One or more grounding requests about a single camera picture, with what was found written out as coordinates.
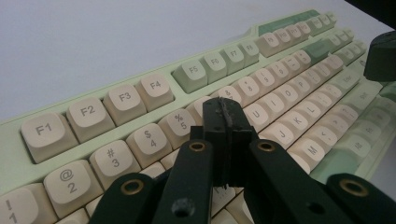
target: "$ symbol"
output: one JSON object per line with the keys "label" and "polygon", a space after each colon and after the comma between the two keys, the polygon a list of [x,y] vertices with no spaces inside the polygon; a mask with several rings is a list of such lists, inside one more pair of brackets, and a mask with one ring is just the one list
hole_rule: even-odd
{"label": "$ symbol", "polygon": [[151,133],[149,133],[149,131],[145,131],[145,136],[146,136],[147,138],[150,138],[150,137],[151,137]]}

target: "keyboard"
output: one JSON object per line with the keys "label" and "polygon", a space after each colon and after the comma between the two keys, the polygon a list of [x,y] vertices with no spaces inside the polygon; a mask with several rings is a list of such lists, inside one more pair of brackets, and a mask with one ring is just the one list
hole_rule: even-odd
{"label": "keyboard", "polygon": [[[369,179],[396,132],[393,83],[362,74],[367,44],[331,12],[253,25],[224,46],[0,124],[0,223],[87,223],[121,175],[172,167],[202,102],[230,98],[260,138],[320,182]],[[212,223],[252,223],[243,189],[213,188]]]}

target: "keycap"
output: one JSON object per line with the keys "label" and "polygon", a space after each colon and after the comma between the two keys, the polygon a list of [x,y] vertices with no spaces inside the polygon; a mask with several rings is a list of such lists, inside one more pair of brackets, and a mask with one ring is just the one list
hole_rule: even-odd
{"label": "keycap", "polygon": [[108,189],[118,177],[141,170],[131,150],[122,140],[97,149],[91,154],[90,162],[104,189]]}
{"label": "keycap", "polygon": [[260,87],[260,96],[264,96],[264,94],[268,93],[276,87],[276,81],[274,76],[266,68],[261,68],[256,72],[252,73],[250,76],[253,78],[253,80],[256,81],[256,83]]}
{"label": "keycap", "polygon": [[304,98],[313,90],[313,88],[311,88],[309,83],[302,76],[297,76],[291,79],[288,84],[291,85],[297,92],[299,92],[300,98]]}
{"label": "keycap", "polygon": [[312,139],[301,138],[288,149],[288,153],[294,153],[306,162],[309,172],[312,171],[326,155],[325,150]]}
{"label": "keycap", "polygon": [[301,66],[301,71],[306,70],[311,65],[311,58],[302,49],[295,51],[294,53],[292,53],[292,55],[299,62]]}
{"label": "keycap", "polygon": [[235,197],[235,189],[228,187],[217,187],[213,188],[212,194],[212,211],[211,214],[214,216],[222,207],[224,207],[233,197]]}
{"label": "keycap", "polygon": [[97,198],[95,198],[95,199],[92,200],[90,203],[87,203],[87,205],[85,206],[85,209],[87,210],[88,215],[89,215],[90,217],[92,217],[93,212],[95,211],[96,206],[99,204],[99,202],[100,202],[101,199],[102,199],[102,195],[99,196],[99,197],[97,197]]}
{"label": "keycap", "polygon": [[237,46],[230,46],[220,52],[227,63],[227,75],[241,70],[245,65],[245,56]]}
{"label": "keycap", "polygon": [[233,215],[238,223],[254,223],[250,212],[248,211],[248,205],[244,199],[244,193],[240,193],[236,198],[233,199],[226,206],[227,211]]}
{"label": "keycap", "polygon": [[297,43],[300,43],[302,41],[302,34],[300,29],[292,24],[292,25],[288,25],[287,27],[285,27],[286,32],[288,32],[289,36],[291,37],[291,44],[295,45]]}
{"label": "keycap", "polygon": [[279,40],[273,33],[259,36],[256,40],[256,45],[260,50],[260,54],[267,58],[280,51]]}
{"label": "keycap", "polygon": [[349,128],[349,125],[344,119],[332,113],[328,113],[323,116],[323,118],[320,119],[319,124],[331,129],[338,139],[340,139]]}
{"label": "keycap", "polygon": [[53,223],[57,220],[43,184],[14,189],[0,197],[0,223]]}
{"label": "keycap", "polygon": [[264,135],[268,139],[278,142],[285,149],[296,140],[292,130],[278,121],[264,129],[260,135]]}
{"label": "keycap", "polygon": [[297,104],[300,99],[298,92],[289,84],[281,85],[273,93],[281,97],[287,109]]}
{"label": "keycap", "polygon": [[125,142],[143,169],[172,151],[163,130],[155,123],[137,129]]}
{"label": "keycap", "polygon": [[215,98],[215,97],[228,98],[228,99],[238,102],[238,104],[241,104],[241,102],[242,102],[241,95],[233,86],[225,86],[223,88],[220,88],[218,91],[213,92],[210,95],[210,97],[212,97],[212,98]]}
{"label": "keycap", "polygon": [[365,119],[356,122],[353,132],[362,135],[370,144],[374,143],[382,133],[380,127]]}
{"label": "keycap", "polygon": [[290,77],[295,77],[302,72],[302,67],[294,56],[288,55],[280,61],[288,68]]}
{"label": "keycap", "polygon": [[248,67],[259,61],[260,51],[257,45],[252,40],[245,40],[238,44],[244,54],[245,63],[244,67]]}
{"label": "keycap", "polygon": [[305,21],[299,21],[296,26],[301,30],[302,39],[307,39],[311,34],[311,28],[306,24]]}
{"label": "keycap", "polygon": [[135,87],[148,112],[174,100],[172,90],[161,74],[142,77]]}
{"label": "keycap", "polygon": [[323,114],[322,110],[317,105],[309,101],[300,102],[293,110],[302,113],[309,122],[316,121]]}
{"label": "keycap", "polygon": [[154,162],[149,167],[142,170],[140,174],[148,175],[151,178],[155,178],[158,175],[162,174],[163,172],[165,172],[163,166],[159,162]]}
{"label": "keycap", "polygon": [[195,126],[195,120],[186,109],[177,109],[158,122],[165,133],[173,149],[181,146],[190,139],[191,126]]}
{"label": "keycap", "polygon": [[356,134],[347,134],[337,143],[337,148],[345,150],[359,164],[368,155],[370,143]]}
{"label": "keycap", "polygon": [[78,144],[64,116],[46,113],[26,120],[21,133],[36,163],[47,160]]}
{"label": "keycap", "polygon": [[129,84],[110,90],[103,104],[117,126],[147,113],[136,88]]}
{"label": "keycap", "polygon": [[323,23],[319,17],[313,17],[306,21],[306,24],[311,28],[311,35],[318,35],[323,31]]}
{"label": "keycap", "polygon": [[259,104],[248,105],[244,108],[244,112],[248,122],[254,127],[256,132],[261,131],[270,123],[268,113]]}
{"label": "keycap", "polygon": [[286,112],[278,121],[298,135],[301,135],[311,126],[301,113],[294,110]]}
{"label": "keycap", "polygon": [[169,153],[168,155],[166,155],[165,157],[163,157],[161,159],[161,164],[163,165],[163,168],[165,168],[166,170],[169,170],[170,168],[172,168],[174,166],[178,151],[179,151],[179,149],[176,149],[175,151]]}
{"label": "keycap", "polygon": [[63,218],[103,193],[87,161],[72,161],[44,178],[56,215]]}
{"label": "keycap", "polygon": [[329,49],[327,48],[326,44],[321,40],[303,47],[302,50],[306,52],[306,54],[308,54],[311,58],[311,64],[322,61],[329,54]]}
{"label": "keycap", "polygon": [[242,77],[235,81],[233,87],[241,96],[241,106],[245,107],[256,101],[260,97],[259,85],[252,77]]}
{"label": "keycap", "polygon": [[337,135],[332,130],[322,125],[315,125],[309,129],[304,136],[318,143],[325,153],[328,153],[338,141]]}
{"label": "keycap", "polygon": [[204,55],[200,62],[206,71],[208,84],[227,76],[227,64],[218,52]]}
{"label": "keycap", "polygon": [[70,105],[66,116],[80,143],[116,127],[102,102],[94,97]]}
{"label": "keycap", "polygon": [[265,68],[275,76],[277,85],[288,80],[290,72],[282,62],[270,63]]}
{"label": "keycap", "polygon": [[238,224],[227,210],[221,210],[211,221],[211,224]]}
{"label": "keycap", "polygon": [[203,96],[186,107],[186,109],[190,112],[190,114],[194,118],[197,126],[202,126],[202,119],[203,119],[202,104],[211,98],[212,97],[210,96]]}
{"label": "keycap", "polygon": [[285,103],[283,103],[282,99],[272,92],[264,95],[256,103],[267,111],[271,121],[279,117],[286,110]]}
{"label": "keycap", "polygon": [[291,46],[291,37],[285,29],[280,28],[275,30],[274,35],[279,40],[279,45],[281,49],[286,49]]}
{"label": "keycap", "polygon": [[56,222],[56,224],[86,224],[89,221],[90,220],[89,220],[85,210],[83,208],[80,208],[76,212],[63,218],[59,222]]}

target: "cream keycap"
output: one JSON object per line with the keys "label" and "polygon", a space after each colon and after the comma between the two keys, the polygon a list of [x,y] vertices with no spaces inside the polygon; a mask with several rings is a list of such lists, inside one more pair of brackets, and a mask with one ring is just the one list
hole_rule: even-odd
{"label": "cream keycap", "polygon": [[186,109],[190,112],[190,114],[194,118],[197,126],[202,126],[202,120],[203,120],[202,104],[209,99],[212,99],[212,97],[203,96],[186,107]]}
{"label": "cream keycap", "polygon": [[266,68],[261,68],[256,72],[250,74],[253,80],[256,81],[257,85],[260,87],[260,96],[270,92],[276,87],[276,81],[274,75],[268,71]]}
{"label": "cream keycap", "polygon": [[303,159],[311,172],[326,155],[325,150],[312,139],[301,138],[288,149],[288,153],[294,153]]}
{"label": "cream keycap", "polygon": [[232,200],[235,195],[236,193],[234,188],[213,188],[211,211],[212,216],[214,216],[222,207],[224,207],[230,200]]}
{"label": "cream keycap", "polygon": [[235,81],[233,87],[238,91],[241,96],[242,107],[250,105],[260,97],[259,85],[254,81],[252,77],[242,77]]}
{"label": "cream keycap", "polygon": [[70,214],[69,216],[63,218],[56,224],[86,224],[90,221],[87,213],[83,208],[78,209],[76,212]]}
{"label": "cream keycap", "polygon": [[256,132],[261,131],[270,123],[268,113],[259,104],[248,105],[244,108],[244,112],[248,122],[254,127]]}
{"label": "cream keycap", "polygon": [[313,90],[309,83],[301,76],[294,77],[287,83],[299,93],[299,98],[301,99],[307,96]]}
{"label": "cream keycap", "polygon": [[67,120],[57,113],[26,120],[21,126],[21,133],[36,163],[78,145]]}
{"label": "cream keycap", "polygon": [[163,130],[155,123],[147,124],[131,133],[126,143],[143,169],[172,151]]}
{"label": "cream keycap", "polygon": [[161,74],[144,76],[135,87],[148,112],[174,100],[168,81]]}
{"label": "cream keycap", "polygon": [[238,223],[254,223],[248,210],[248,205],[245,202],[244,193],[240,193],[236,196],[232,202],[227,204],[226,209],[233,215]]}
{"label": "cream keycap", "polygon": [[298,92],[289,84],[281,85],[276,90],[274,90],[273,93],[282,98],[286,109],[290,109],[301,99]]}
{"label": "cream keycap", "polygon": [[169,170],[174,166],[179,150],[180,149],[178,148],[161,159],[161,164],[163,165],[163,168]]}
{"label": "cream keycap", "polygon": [[318,143],[324,149],[325,153],[328,153],[338,141],[337,135],[322,125],[315,125],[304,136]]}
{"label": "cream keycap", "polygon": [[260,51],[252,40],[245,40],[238,44],[238,47],[244,53],[244,67],[248,67],[259,61]]}
{"label": "cream keycap", "polygon": [[211,224],[238,224],[227,210],[221,210],[211,221]]}
{"label": "cream keycap", "polygon": [[72,161],[44,179],[58,217],[63,218],[103,193],[87,161]]}
{"label": "cream keycap", "polygon": [[255,42],[262,56],[267,58],[281,50],[279,40],[273,33],[263,34]]}
{"label": "cream keycap", "polygon": [[294,110],[288,111],[277,121],[289,127],[297,136],[304,133],[312,125],[301,113]]}
{"label": "cream keycap", "polygon": [[165,133],[173,149],[181,146],[190,138],[191,126],[195,126],[195,120],[187,109],[177,109],[163,117],[158,122]]}
{"label": "cream keycap", "polygon": [[288,55],[280,60],[289,70],[289,78],[297,76],[300,72],[302,72],[302,67],[297,59],[292,56]]}
{"label": "cream keycap", "polygon": [[293,110],[302,113],[302,115],[310,122],[316,122],[324,113],[317,105],[309,101],[302,101]]}
{"label": "cream keycap", "polygon": [[218,91],[213,92],[210,96],[212,98],[216,98],[216,97],[228,98],[238,102],[238,104],[242,103],[241,95],[233,86],[225,86],[223,88],[220,88]]}
{"label": "cream keycap", "polygon": [[289,70],[282,62],[270,63],[265,67],[275,76],[277,85],[286,82],[289,78]]}
{"label": "cream keycap", "polygon": [[279,40],[279,45],[281,49],[286,49],[291,46],[291,37],[285,29],[280,28],[275,30],[274,35]]}
{"label": "cream keycap", "polygon": [[270,117],[269,120],[271,120],[270,122],[277,119],[286,110],[285,103],[283,103],[282,99],[273,92],[264,95],[256,101],[256,103],[261,105],[262,108],[267,111]]}
{"label": "cream keycap", "polygon": [[53,223],[57,220],[43,184],[14,189],[0,197],[0,223]]}
{"label": "cream keycap", "polygon": [[95,212],[96,206],[99,204],[100,200],[102,199],[102,195],[92,200],[90,203],[87,203],[85,209],[88,212],[88,215],[92,217],[93,213]]}
{"label": "cream keycap", "polygon": [[163,168],[160,162],[156,161],[146,169],[142,170],[140,174],[148,175],[151,178],[155,178],[158,175],[162,174],[163,172],[165,172],[165,169]]}
{"label": "cream keycap", "polygon": [[278,121],[264,129],[260,135],[278,142],[285,149],[287,149],[296,140],[293,131]]}
{"label": "cream keycap", "polygon": [[118,177],[141,170],[131,150],[122,140],[97,149],[90,156],[90,162],[105,189]]}
{"label": "cream keycap", "polygon": [[147,113],[136,88],[129,84],[110,90],[103,104],[117,126]]}
{"label": "cream keycap", "polygon": [[311,66],[311,58],[309,55],[302,49],[299,49],[291,54],[295,57],[295,59],[300,63],[301,70],[304,71],[309,66]]}
{"label": "cream keycap", "polygon": [[102,102],[94,97],[70,105],[66,116],[81,143],[116,127]]}

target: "green keycap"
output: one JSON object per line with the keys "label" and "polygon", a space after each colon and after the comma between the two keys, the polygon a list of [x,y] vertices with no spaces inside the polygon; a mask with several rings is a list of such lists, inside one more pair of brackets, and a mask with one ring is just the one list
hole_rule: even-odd
{"label": "green keycap", "polygon": [[322,40],[303,47],[302,50],[311,58],[311,64],[318,63],[329,55],[329,48]]}

